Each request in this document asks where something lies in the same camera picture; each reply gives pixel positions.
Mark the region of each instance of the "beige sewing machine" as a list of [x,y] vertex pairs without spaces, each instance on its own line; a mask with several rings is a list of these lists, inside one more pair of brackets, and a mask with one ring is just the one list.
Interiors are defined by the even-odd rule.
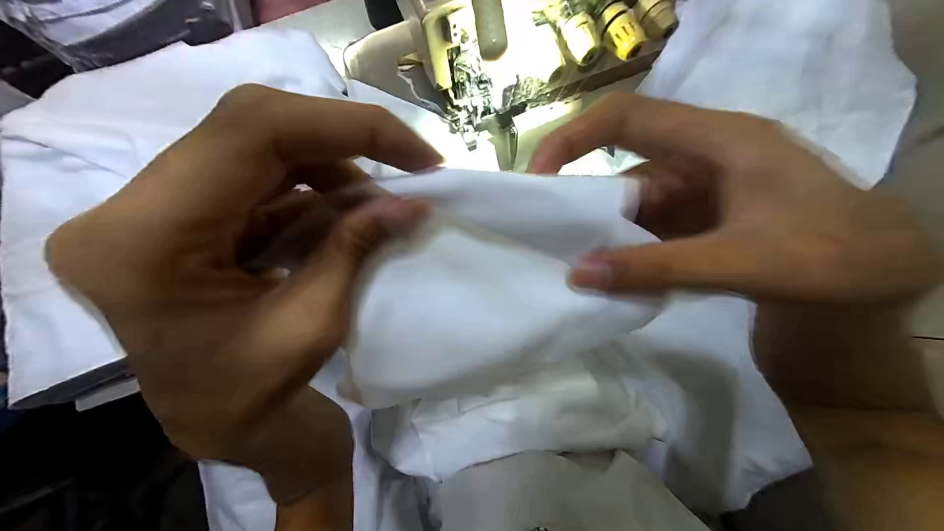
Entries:
[[502,169],[518,166],[522,114],[647,70],[678,25],[672,0],[397,2],[405,22],[352,44],[348,76],[439,112],[469,149],[485,133]]

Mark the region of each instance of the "white fabric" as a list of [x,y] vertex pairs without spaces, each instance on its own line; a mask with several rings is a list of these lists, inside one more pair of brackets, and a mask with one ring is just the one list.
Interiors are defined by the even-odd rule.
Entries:
[[[890,55],[884,9],[874,0],[863,0],[868,9],[842,9],[839,13],[835,6],[845,8],[844,3],[820,3],[818,18],[806,10],[805,22],[790,19],[793,25],[778,26],[759,17],[766,31],[751,33],[751,41],[736,46],[737,54],[720,46],[722,42],[733,45],[720,37],[727,33],[725,25],[747,27],[745,17],[758,18],[757,6],[761,4],[768,5],[759,0],[700,0],[686,5],[682,27],[654,68],[651,81],[644,85],[647,93],[692,98],[689,100],[707,107],[737,108],[738,101],[732,102],[726,94],[737,88],[732,83],[750,84],[744,73],[748,67],[738,68],[739,61],[750,69],[768,68],[767,75],[772,76],[779,66],[771,61],[768,67],[764,58],[773,54],[783,61],[791,59],[794,66],[790,71],[796,75],[779,78],[777,90],[765,84],[763,90],[750,93],[750,98],[745,96],[750,109],[780,116],[815,142],[827,144],[863,179],[884,173],[894,144],[889,139],[897,137],[895,125],[903,122],[914,97],[913,90],[879,79],[889,68],[899,73],[903,68]],[[699,5],[705,9],[703,16],[690,10]],[[808,7],[805,0],[801,5]],[[864,51],[845,45],[850,35],[829,38],[843,31],[848,24],[843,17],[852,14],[861,23],[856,27],[862,31],[854,36],[863,40]],[[803,30],[811,26],[816,31]],[[744,39],[743,31],[733,34]],[[816,68],[797,66],[812,61],[813,56]],[[706,77],[691,77],[692,73],[707,76],[700,68],[706,61],[723,67],[725,76],[712,79],[713,83],[706,82]],[[851,66],[842,68],[846,62]],[[831,72],[848,73],[853,66],[867,72],[870,65],[875,65],[875,73],[859,76],[854,87],[831,84]],[[161,149],[196,125],[226,90],[245,82],[328,97],[345,97],[348,91],[355,99],[382,103],[418,127],[447,155],[450,164],[461,157],[468,162],[461,141],[444,134],[442,124],[435,125],[435,117],[375,89],[345,83],[316,43],[298,33],[257,29],[199,47],[177,44],[131,63],[65,79],[40,101],[8,115],[0,125],[0,163],[5,176],[0,275],[8,318],[12,402],[24,404],[27,398],[41,402],[41,392],[93,369],[107,368],[122,357],[108,331],[72,302],[49,274],[42,259],[47,235],[58,224],[114,193]],[[801,87],[804,84],[817,88],[806,90]],[[833,96],[826,97],[824,90]],[[858,94],[854,99],[858,103],[848,105],[851,100],[844,94]],[[787,106],[782,97],[793,105]],[[794,121],[798,117],[802,122]],[[837,131],[843,123],[854,124],[842,129],[846,133],[861,131],[861,136],[855,141],[838,132],[817,136],[830,128]],[[866,127],[870,124],[888,125],[887,134],[872,134],[875,128]],[[835,144],[833,138],[847,141]],[[384,173],[387,168],[375,169],[391,175]],[[572,180],[558,182],[554,186],[569,186]],[[598,190],[595,181],[587,185]],[[581,188],[576,186],[568,196],[574,204],[598,196],[580,192]],[[607,209],[622,200],[622,194],[608,200]],[[649,325],[620,339],[616,346],[601,347],[605,351],[601,356],[622,371],[624,390],[644,389],[642,396],[664,419],[661,429],[675,456],[666,464],[666,484],[691,508],[716,511],[742,506],[759,487],[809,464],[783,407],[750,360],[751,319],[751,305],[744,300],[677,296]],[[319,390],[333,393],[343,368],[338,363],[332,364],[333,371],[319,373],[314,382]],[[633,386],[640,382],[642,387]],[[402,498],[392,501],[391,496],[402,491],[391,486],[399,485],[403,478],[385,468],[370,451],[366,438],[369,412],[356,404],[342,403],[352,417],[357,440],[356,528],[401,528],[399,523],[409,517],[401,520],[396,507],[404,505]],[[202,466],[205,478],[215,478],[206,484],[208,492],[212,491],[207,499],[214,528],[248,530],[268,525],[271,501],[263,499],[258,478],[243,474],[230,482],[227,478],[232,471],[220,467]],[[255,496],[260,497],[251,514],[234,509]],[[231,518],[212,516],[222,513]]]
[[915,104],[883,0],[685,0],[639,93],[780,120],[871,188]]
[[656,241],[622,216],[625,182],[449,170],[383,180],[443,219],[377,259],[348,347],[350,396],[374,409],[462,396],[649,322],[658,299],[566,285],[595,248]]

